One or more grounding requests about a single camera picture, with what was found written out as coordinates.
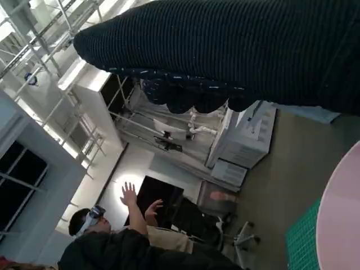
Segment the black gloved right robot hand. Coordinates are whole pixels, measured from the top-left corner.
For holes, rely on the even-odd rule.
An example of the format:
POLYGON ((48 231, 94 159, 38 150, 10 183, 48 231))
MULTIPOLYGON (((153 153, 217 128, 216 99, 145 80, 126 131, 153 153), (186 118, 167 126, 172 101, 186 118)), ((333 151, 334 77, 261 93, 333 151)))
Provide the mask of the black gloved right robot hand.
POLYGON ((268 101, 359 115, 358 1, 152 1, 73 45, 174 114, 268 101))

